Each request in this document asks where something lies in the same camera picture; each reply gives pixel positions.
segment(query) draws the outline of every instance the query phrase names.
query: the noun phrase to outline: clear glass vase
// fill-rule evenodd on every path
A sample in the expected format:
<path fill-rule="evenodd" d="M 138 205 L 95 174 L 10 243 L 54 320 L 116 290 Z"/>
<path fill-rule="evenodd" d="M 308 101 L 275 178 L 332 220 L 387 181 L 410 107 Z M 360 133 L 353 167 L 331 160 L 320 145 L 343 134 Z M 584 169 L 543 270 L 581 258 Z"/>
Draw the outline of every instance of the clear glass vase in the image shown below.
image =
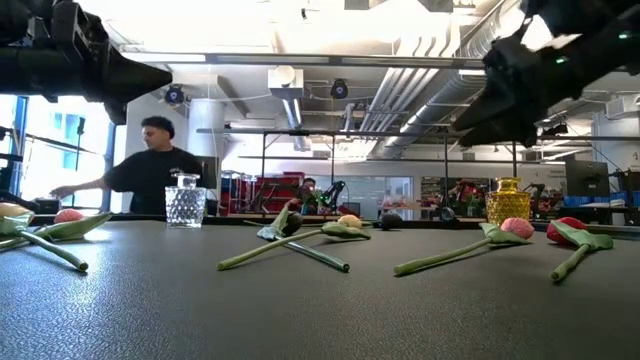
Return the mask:
<path fill-rule="evenodd" d="M 196 187 L 196 174 L 175 174 L 177 186 L 165 187 L 167 225 L 172 228 L 200 228 L 204 218 L 207 189 Z"/>

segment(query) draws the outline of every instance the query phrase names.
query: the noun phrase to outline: security camera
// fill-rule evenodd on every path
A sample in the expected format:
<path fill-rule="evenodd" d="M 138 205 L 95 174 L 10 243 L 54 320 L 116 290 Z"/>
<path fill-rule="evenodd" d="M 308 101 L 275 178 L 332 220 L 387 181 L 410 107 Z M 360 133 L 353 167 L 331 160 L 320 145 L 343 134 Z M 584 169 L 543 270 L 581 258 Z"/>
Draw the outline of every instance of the security camera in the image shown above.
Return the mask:
<path fill-rule="evenodd" d="M 347 95 L 349 95 L 349 88 L 347 87 L 347 83 L 343 79 L 337 79 L 333 82 L 330 94 L 331 97 L 336 100 L 346 98 Z"/>
<path fill-rule="evenodd" d="M 180 105 L 185 101 L 184 92 L 182 91 L 182 85 L 171 84 L 169 90 L 164 94 L 164 101 L 171 105 Z"/>

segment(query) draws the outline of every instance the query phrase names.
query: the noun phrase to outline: gray table surface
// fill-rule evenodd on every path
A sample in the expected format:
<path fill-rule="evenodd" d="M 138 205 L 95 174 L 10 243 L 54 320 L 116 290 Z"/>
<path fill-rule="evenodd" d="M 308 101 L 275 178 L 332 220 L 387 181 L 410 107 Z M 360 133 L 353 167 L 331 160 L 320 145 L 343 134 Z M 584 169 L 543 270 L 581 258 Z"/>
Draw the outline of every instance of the gray table surface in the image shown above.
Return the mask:
<path fill-rule="evenodd" d="M 373 231 L 368 242 L 307 241 L 349 274 L 287 249 L 218 272 L 263 241 L 257 228 L 171 230 L 112 222 L 65 245 L 81 275 L 38 247 L 0 253 L 0 359 L 638 359 L 640 243 L 482 253 L 395 278 L 394 265 L 481 231 Z"/>

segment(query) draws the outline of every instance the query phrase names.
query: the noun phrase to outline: amber glass jar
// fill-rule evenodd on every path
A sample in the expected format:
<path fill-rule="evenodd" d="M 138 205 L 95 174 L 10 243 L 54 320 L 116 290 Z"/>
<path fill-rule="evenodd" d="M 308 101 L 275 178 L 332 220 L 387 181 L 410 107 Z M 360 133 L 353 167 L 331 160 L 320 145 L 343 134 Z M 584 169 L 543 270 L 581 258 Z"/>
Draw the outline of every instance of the amber glass jar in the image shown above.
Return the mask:
<path fill-rule="evenodd" d="M 518 190 L 520 178 L 498 178 L 498 191 L 487 195 L 487 218 L 490 223 L 502 225 L 508 218 L 529 220 L 530 195 Z"/>

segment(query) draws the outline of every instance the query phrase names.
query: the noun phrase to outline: computer screen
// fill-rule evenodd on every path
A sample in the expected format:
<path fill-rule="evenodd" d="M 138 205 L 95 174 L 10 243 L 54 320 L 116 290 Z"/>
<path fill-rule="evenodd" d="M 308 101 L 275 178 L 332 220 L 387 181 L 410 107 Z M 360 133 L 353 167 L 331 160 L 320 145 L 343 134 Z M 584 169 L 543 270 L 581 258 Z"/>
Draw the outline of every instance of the computer screen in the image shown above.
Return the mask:
<path fill-rule="evenodd" d="M 567 195 L 608 197 L 611 195 L 607 163 L 565 161 Z"/>

